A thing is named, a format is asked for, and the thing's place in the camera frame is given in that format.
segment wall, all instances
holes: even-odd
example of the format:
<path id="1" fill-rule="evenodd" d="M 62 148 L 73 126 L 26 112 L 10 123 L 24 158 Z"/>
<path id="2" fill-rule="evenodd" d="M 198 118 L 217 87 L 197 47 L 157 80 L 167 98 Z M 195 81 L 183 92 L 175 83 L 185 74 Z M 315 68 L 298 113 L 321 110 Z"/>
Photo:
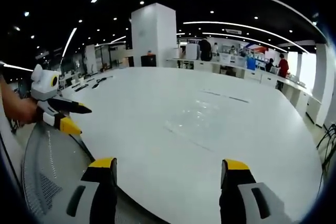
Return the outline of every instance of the wall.
<path id="1" fill-rule="evenodd" d="M 235 48 L 239 49 L 240 48 L 239 44 L 242 44 L 244 46 L 248 45 L 247 42 L 238 41 L 238 40 L 234 40 L 234 39 L 207 37 L 207 40 L 210 42 L 211 46 L 213 46 L 215 44 L 215 42 L 217 42 L 218 47 L 220 47 L 221 45 L 228 46 L 228 47 L 235 46 Z"/>
<path id="2" fill-rule="evenodd" d="M 132 44 L 135 67 L 141 66 L 141 56 L 146 55 L 149 50 L 153 54 L 157 54 L 156 25 L 158 21 L 156 11 L 156 4 L 152 4 L 132 12 Z"/>
<path id="3" fill-rule="evenodd" d="M 88 73 L 98 72 L 97 62 L 96 62 L 96 53 L 94 45 L 86 46 L 85 48 L 85 59 Z"/>
<path id="4" fill-rule="evenodd" d="M 134 65 L 141 66 L 141 56 L 152 51 L 158 67 L 168 67 L 176 51 L 176 13 L 158 3 L 132 13 L 132 42 Z"/>
<path id="5" fill-rule="evenodd" d="M 325 73 L 316 72 L 317 75 L 325 74 L 324 92 L 323 92 L 323 98 L 321 101 L 322 105 L 320 107 L 317 120 L 316 120 L 316 124 L 319 126 L 323 126 L 327 118 L 330 105 L 331 105 L 333 89 L 334 89 L 334 81 L 335 81 L 335 66 L 336 66 L 336 50 L 335 50 L 334 44 L 332 42 L 329 42 L 329 47 L 327 47 L 326 45 L 317 44 L 317 53 L 319 52 L 320 47 L 322 46 L 326 48 L 327 57 L 326 57 Z"/>
<path id="6" fill-rule="evenodd" d="M 173 62 L 167 62 L 166 59 L 176 57 L 174 50 L 177 47 L 176 11 L 160 4 L 157 4 L 157 11 L 156 63 L 158 67 L 169 67 Z"/>
<path id="7" fill-rule="evenodd" d="M 332 98 L 327 116 L 325 117 L 325 126 L 329 128 L 331 124 L 336 123 L 336 75 L 334 79 L 334 88 L 332 92 Z"/>
<path id="8" fill-rule="evenodd" d="M 269 48 L 268 51 L 265 51 L 265 58 L 273 59 L 274 60 L 273 65 L 278 65 L 280 62 L 280 53 Z"/>

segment white column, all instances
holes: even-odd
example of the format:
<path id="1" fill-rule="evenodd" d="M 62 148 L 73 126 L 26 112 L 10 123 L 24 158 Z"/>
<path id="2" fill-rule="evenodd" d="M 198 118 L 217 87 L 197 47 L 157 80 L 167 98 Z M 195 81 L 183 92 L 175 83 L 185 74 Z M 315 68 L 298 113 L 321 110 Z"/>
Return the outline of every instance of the white column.
<path id="1" fill-rule="evenodd" d="M 85 48 L 85 59 L 88 73 L 97 73 L 96 51 L 94 45 L 88 45 Z"/>
<path id="2" fill-rule="evenodd" d="M 167 67 L 177 47 L 176 12 L 158 3 L 132 13 L 132 43 L 134 66 L 141 66 L 141 56 L 148 51 L 156 55 L 156 65 Z"/>
<path id="3" fill-rule="evenodd" d="M 310 99 L 307 113 L 318 126 L 323 126 L 326 119 L 334 87 L 336 54 L 332 46 L 316 44 L 316 77 L 313 96 L 321 104 Z"/>
<path id="4" fill-rule="evenodd" d="M 301 74 L 301 65 L 302 65 L 302 54 L 298 54 L 298 65 L 296 70 L 296 76 L 300 79 Z"/>

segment white counter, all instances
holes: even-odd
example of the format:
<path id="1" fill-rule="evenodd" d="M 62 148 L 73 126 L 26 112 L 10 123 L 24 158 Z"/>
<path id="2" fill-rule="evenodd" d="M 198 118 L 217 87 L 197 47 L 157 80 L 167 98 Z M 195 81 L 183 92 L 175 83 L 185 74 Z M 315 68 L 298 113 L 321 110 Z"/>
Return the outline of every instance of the white counter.
<path id="1" fill-rule="evenodd" d="M 320 159 L 278 90 L 186 69 L 110 73 L 98 88 L 69 96 L 92 110 L 71 117 L 94 158 L 118 159 L 119 187 L 151 213 L 169 223 L 220 223 L 224 158 L 246 163 L 292 220 L 314 203 Z"/>
<path id="2" fill-rule="evenodd" d="M 260 72 L 261 74 L 267 74 L 269 76 L 271 76 L 272 78 L 276 78 L 277 81 L 280 81 L 280 82 L 283 82 L 284 84 L 286 85 L 289 85 L 297 90 L 300 90 L 304 93 L 306 93 L 307 95 L 309 95 L 310 97 L 312 97 L 314 100 L 316 100 L 317 102 L 321 103 L 318 99 L 316 99 L 315 97 L 313 97 L 312 95 L 312 92 L 311 90 L 308 90 L 300 85 L 298 85 L 297 83 L 291 81 L 291 80 L 288 80 L 286 78 L 282 78 L 280 76 L 276 76 L 275 74 L 272 74 L 272 73 L 269 73 L 269 72 L 265 72 L 265 71 L 262 71 L 260 69 L 256 69 L 256 70 L 250 70 L 250 69 L 247 69 L 246 67 L 241 67 L 241 66 L 237 66 L 235 64 L 232 64 L 232 63 L 221 63 L 215 59 L 211 60 L 211 61 L 201 61 L 201 60 L 190 60 L 190 59 L 167 59 L 168 61 L 169 60 L 172 60 L 172 61 L 193 61 L 193 62 L 206 62 L 206 63 L 211 63 L 211 64 L 216 64 L 216 65 L 221 65 L 221 66 L 228 66 L 228 67 L 233 67 L 233 68 L 236 68 L 236 69 L 242 69 L 242 70 L 246 70 L 246 71 L 250 71 L 250 72 Z"/>

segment black cable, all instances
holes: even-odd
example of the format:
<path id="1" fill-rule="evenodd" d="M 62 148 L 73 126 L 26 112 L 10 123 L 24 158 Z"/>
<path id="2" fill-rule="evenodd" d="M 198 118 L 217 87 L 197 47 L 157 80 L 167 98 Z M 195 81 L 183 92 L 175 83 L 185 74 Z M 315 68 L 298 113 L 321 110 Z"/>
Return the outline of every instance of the black cable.
<path id="1" fill-rule="evenodd" d="M 326 171 L 324 168 L 325 167 L 323 167 L 323 165 L 324 165 L 324 163 L 326 162 L 326 159 L 327 159 L 327 153 L 328 153 L 328 147 L 329 147 L 329 144 L 330 144 L 330 141 L 331 141 L 331 137 L 329 138 L 329 140 L 328 140 L 328 143 L 327 143 L 327 148 L 325 149 L 325 155 L 324 155 L 324 161 L 323 161 L 323 163 L 322 163 L 322 174 L 321 174 L 321 179 L 320 179 L 320 185 L 319 185 L 319 190 L 318 190 L 318 192 L 317 192 L 317 195 L 319 195 L 319 192 L 320 192 L 320 189 L 321 189 L 321 184 L 322 184 L 322 178 L 323 178 L 323 173 Z"/>
<path id="2" fill-rule="evenodd" d="M 336 125 L 332 124 L 329 129 L 327 130 L 327 132 L 325 133 L 325 135 L 323 136 L 323 138 L 320 140 L 319 144 L 316 146 L 316 149 L 318 149 L 320 147 L 320 144 L 322 143 L 322 141 L 329 135 L 330 137 L 333 135 L 330 135 L 331 131 L 334 131 L 333 134 L 336 134 Z"/>

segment black ceiling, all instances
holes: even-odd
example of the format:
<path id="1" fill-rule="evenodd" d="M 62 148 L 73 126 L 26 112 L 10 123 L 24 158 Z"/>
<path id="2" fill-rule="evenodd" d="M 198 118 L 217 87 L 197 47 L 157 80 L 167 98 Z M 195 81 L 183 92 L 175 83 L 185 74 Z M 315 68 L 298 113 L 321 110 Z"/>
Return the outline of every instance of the black ceiling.
<path id="1" fill-rule="evenodd" d="M 2 60 L 17 66 L 33 68 L 36 64 L 35 56 L 41 52 L 53 51 L 60 47 L 63 51 L 74 27 L 78 29 L 69 45 L 66 57 L 71 57 L 78 48 L 82 49 L 83 43 L 86 45 L 103 43 L 103 39 L 112 41 L 124 35 L 127 35 L 126 40 L 131 46 L 129 18 L 132 11 L 142 7 L 140 1 L 145 1 L 146 5 L 159 2 L 175 9 L 177 28 L 197 36 L 202 35 L 202 31 L 223 33 L 223 28 L 233 28 L 242 30 L 246 37 L 265 42 L 271 39 L 269 43 L 274 45 L 286 42 L 246 28 L 183 25 L 183 22 L 238 23 L 265 29 L 293 41 L 311 39 L 324 42 L 324 37 L 306 20 L 270 0 L 98 0 L 96 3 L 91 3 L 91 0 L 3 0 L 2 32 L 5 50 Z M 316 19 L 318 27 L 323 28 L 322 24 L 325 23 L 323 14 L 330 7 L 323 9 L 322 0 L 280 1 L 292 6 L 310 20 Z M 30 12 L 28 17 L 24 16 L 25 11 Z M 319 13 L 319 16 L 314 19 L 315 13 Z M 15 30 L 14 26 L 19 27 L 20 31 Z M 313 47 L 307 47 L 307 50 L 313 50 Z"/>

